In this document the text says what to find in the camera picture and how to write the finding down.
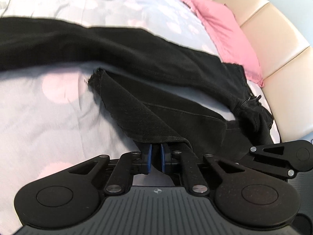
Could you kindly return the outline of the pink pillow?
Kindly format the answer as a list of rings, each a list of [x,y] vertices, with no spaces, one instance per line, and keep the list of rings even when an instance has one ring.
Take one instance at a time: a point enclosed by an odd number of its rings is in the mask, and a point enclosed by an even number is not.
[[[180,1],[201,21],[221,61],[243,66],[247,80],[262,88],[264,79],[258,57],[233,12],[226,5],[211,0]]]

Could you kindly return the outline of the black jeans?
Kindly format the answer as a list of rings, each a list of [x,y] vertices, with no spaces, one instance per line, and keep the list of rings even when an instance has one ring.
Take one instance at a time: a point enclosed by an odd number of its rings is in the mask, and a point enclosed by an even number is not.
[[[191,101],[97,69],[89,79],[123,132],[141,143],[185,143],[198,155],[240,159],[268,145],[273,116],[254,96],[241,65],[168,42],[138,28],[85,28],[52,19],[1,19],[1,70],[99,61],[148,81],[199,89],[235,116],[226,122]]]

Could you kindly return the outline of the grey duvet with pink dots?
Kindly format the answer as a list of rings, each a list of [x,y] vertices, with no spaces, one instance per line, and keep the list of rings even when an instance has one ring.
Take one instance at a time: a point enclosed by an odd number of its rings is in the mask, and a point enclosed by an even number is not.
[[[138,28],[220,59],[201,21],[180,0],[1,0],[1,19],[10,17]],[[95,156],[117,159],[137,150],[137,141],[123,132],[89,85],[97,69],[191,101],[228,123],[236,119],[199,89],[148,81],[99,61],[1,70],[1,196],[11,198],[27,183]],[[266,108],[261,88],[247,84]]]

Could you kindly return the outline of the beige padded headboard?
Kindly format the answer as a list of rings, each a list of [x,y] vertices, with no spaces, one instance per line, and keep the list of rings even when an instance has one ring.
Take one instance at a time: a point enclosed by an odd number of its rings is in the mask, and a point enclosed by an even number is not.
[[[281,140],[312,141],[312,0],[213,1],[233,12],[258,56]]]

